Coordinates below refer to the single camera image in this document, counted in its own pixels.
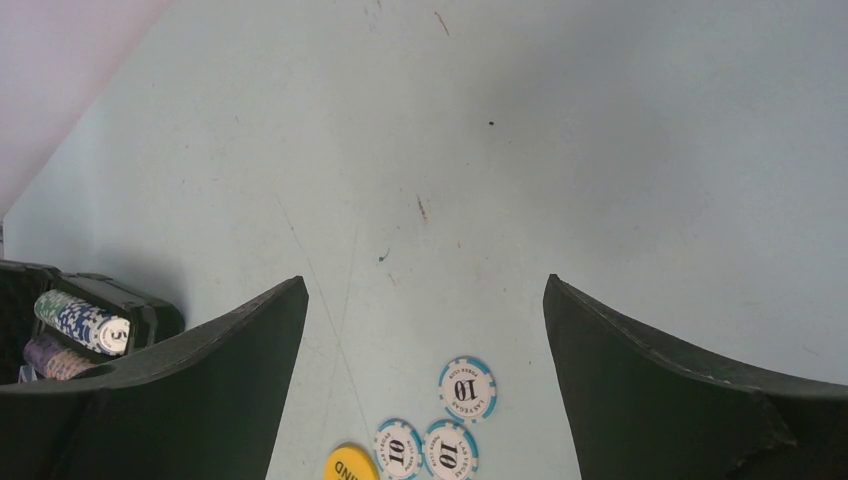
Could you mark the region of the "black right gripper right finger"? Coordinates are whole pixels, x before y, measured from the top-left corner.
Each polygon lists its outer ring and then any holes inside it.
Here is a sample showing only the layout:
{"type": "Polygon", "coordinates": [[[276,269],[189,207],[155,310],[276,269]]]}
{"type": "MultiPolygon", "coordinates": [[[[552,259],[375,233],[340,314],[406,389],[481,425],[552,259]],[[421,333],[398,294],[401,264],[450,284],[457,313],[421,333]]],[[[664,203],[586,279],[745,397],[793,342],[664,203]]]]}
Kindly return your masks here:
{"type": "Polygon", "coordinates": [[[585,479],[843,479],[847,389],[733,360],[558,276],[543,310],[585,479]]]}

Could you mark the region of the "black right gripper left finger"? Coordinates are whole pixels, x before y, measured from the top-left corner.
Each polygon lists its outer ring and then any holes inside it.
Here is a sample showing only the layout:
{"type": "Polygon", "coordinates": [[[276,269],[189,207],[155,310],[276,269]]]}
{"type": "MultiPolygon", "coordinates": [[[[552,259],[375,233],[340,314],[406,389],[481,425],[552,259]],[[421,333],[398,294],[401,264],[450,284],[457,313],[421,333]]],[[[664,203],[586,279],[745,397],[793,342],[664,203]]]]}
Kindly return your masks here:
{"type": "Polygon", "coordinates": [[[1,389],[5,479],[262,479],[309,295],[294,277],[67,381],[1,389]]]}

